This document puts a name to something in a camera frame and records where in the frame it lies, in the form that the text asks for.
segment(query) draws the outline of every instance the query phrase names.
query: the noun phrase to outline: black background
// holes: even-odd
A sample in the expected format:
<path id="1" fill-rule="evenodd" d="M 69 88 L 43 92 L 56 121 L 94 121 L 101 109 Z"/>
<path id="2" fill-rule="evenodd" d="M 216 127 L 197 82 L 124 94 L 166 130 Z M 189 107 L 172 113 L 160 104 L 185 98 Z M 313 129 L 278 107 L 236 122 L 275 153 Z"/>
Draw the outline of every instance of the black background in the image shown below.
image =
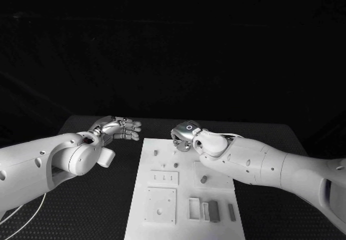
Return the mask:
<path id="1" fill-rule="evenodd" d="M 345 23 L 343 1 L 1 3 L 0 145 L 114 115 L 287 124 L 346 156 Z"/>

